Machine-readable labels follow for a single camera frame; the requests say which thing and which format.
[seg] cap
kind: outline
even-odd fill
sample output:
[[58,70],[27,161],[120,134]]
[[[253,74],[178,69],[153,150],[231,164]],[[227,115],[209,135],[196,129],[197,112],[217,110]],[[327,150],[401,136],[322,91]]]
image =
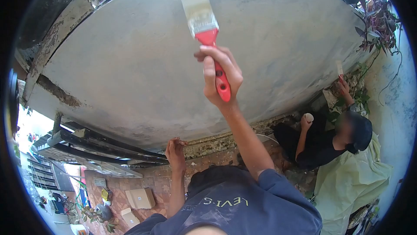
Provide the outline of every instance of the cap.
[[347,145],[349,152],[357,153],[365,150],[372,139],[372,123],[369,119],[354,111],[343,112],[352,125],[352,144]]

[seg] black pants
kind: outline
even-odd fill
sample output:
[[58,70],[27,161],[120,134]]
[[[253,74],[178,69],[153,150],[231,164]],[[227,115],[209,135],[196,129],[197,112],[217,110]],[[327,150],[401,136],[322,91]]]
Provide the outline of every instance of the black pants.
[[[307,132],[306,146],[308,146],[309,141],[312,140],[314,136],[324,133],[324,128],[326,127],[326,116],[313,112],[311,112],[311,114],[314,116],[314,121]],[[300,139],[300,132],[284,123],[277,124],[272,127],[272,130],[274,131],[276,140],[284,150],[284,158],[289,162],[298,165],[295,161],[295,152],[297,150],[298,140]]]

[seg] paintbrush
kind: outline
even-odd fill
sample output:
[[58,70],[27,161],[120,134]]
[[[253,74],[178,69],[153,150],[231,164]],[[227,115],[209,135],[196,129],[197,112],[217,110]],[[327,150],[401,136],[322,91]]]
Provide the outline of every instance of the paintbrush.
[[337,75],[339,76],[339,81],[342,82],[343,81],[343,68],[341,66],[341,61],[337,60],[336,66],[337,66]]
[[[210,0],[181,0],[181,2],[193,38],[203,45],[215,47],[218,24],[211,9]],[[231,94],[226,74],[217,61],[214,61],[214,66],[216,68],[217,93],[222,100],[228,102]]]

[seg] tiled floor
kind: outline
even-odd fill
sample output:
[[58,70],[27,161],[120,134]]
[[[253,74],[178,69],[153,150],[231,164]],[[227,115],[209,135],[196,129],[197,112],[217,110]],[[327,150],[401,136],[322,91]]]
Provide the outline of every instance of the tiled floor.
[[[264,142],[263,144],[267,148],[271,158],[274,160],[276,170],[281,172],[283,166],[285,168],[287,167],[287,165],[284,164],[284,159],[281,155],[281,148],[275,142],[270,140]],[[187,191],[187,185],[190,182],[191,176],[196,172],[207,169],[210,164],[215,163],[216,165],[228,165],[229,162],[232,161],[234,165],[237,165],[237,153],[237,148],[231,148],[215,154],[187,160],[187,170],[185,173],[185,191]],[[115,217],[114,222],[118,224],[116,227],[116,234],[121,235],[129,229],[120,215],[121,210],[130,207],[125,194],[126,190],[139,189],[144,187],[150,187],[152,189],[156,201],[155,207],[150,210],[132,209],[133,213],[136,217],[138,217],[139,221],[144,221],[147,217],[154,213],[160,213],[166,216],[166,209],[168,208],[170,195],[170,166],[162,165],[153,168],[142,168],[137,169],[137,171],[143,174],[143,178],[112,178],[95,171],[85,171],[87,192],[91,201],[91,205],[97,205],[98,203],[102,202],[102,188],[93,184],[93,177],[105,178],[107,180],[107,186],[113,192],[113,198],[111,200],[112,205],[110,208],[113,212],[113,216]],[[309,172],[304,174],[300,173],[300,171],[293,172],[291,170],[287,172],[291,173],[291,179],[294,180],[293,184],[301,192],[305,192],[306,190],[314,188],[315,175],[313,173]],[[105,226],[101,223],[90,223],[90,221],[87,221],[87,223],[84,223],[84,225],[94,235],[108,233]]]

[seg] white wall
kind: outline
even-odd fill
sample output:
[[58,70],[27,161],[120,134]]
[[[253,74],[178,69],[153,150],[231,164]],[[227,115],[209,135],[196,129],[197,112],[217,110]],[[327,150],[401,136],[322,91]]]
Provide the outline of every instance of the white wall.
[[55,214],[50,208],[49,205],[45,205],[48,212],[42,209],[39,206],[36,206],[40,216],[46,222],[56,235],[74,235],[69,224],[56,224],[55,222],[68,222],[68,217],[62,214]]
[[381,143],[381,160],[394,167],[389,187],[380,196],[380,216],[388,210],[395,196],[398,181],[404,177],[412,153],[417,122],[417,83],[413,57],[406,33],[401,32],[399,49],[402,65],[397,78],[385,89],[378,101],[378,93],[397,73],[400,55],[385,56],[375,60],[365,77],[371,99],[368,101],[374,132]]
[[[238,100],[249,122],[293,110],[347,70],[362,22],[342,0],[210,0],[220,33],[243,71]],[[62,43],[42,74],[77,98],[70,107],[36,85],[29,106],[145,148],[173,136],[193,140],[226,132],[203,95],[198,44],[181,0],[113,0]]]

